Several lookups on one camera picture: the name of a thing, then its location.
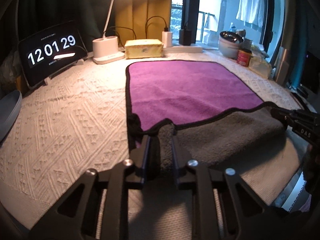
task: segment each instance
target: desk lamp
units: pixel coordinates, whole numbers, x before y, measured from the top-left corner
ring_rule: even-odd
[[[109,24],[113,2],[114,0],[111,0],[106,25],[103,29],[102,38],[92,41],[93,61],[96,64],[106,64],[125,57],[124,53],[120,52],[118,49],[118,37],[106,37],[106,30]]]

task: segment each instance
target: bowl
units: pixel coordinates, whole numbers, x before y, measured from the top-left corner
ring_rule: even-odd
[[[243,39],[236,33],[233,32],[221,32],[219,35],[219,41],[225,42],[227,44],[241,44]]]
[[[225,57],[236,59],[238,57],[238,52],[240,49],[240,44],[227,44],[225,42],[219,41],[218,49],[221,54]]]

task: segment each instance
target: digital clock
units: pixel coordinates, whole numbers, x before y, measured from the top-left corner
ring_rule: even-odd
[[[59,24],[26,38],[20,41],[18,50],[30,88],[88,54],[74,22]]]

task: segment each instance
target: hanging shirt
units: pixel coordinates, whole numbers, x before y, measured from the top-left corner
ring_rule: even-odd
[[[236,19],[262,28],[264,20],[264,0],[240,0]]]

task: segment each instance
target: screw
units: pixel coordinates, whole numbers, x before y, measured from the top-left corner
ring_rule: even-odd
[[[198,166],[198,161],[196,161],[196,160],[190,160],[190,161],[188,161],[188,166],[190,166],[190,167],[196,167],[196,166]]]
[[[96,172],[95,172],[94,170],[92,170],[92,169],[87,170],[86,173],[87,173],[88,175],[90,175],[90,176],[96,175]]]
[[[226,169],[226,174],[229,176],[233,176],[236,174],[236,171],[233,168],[227,168]]]
[[[131,159],[125,159],[123,161],[124,166],[130,167],[131,165],[133,165],[133,160]]]

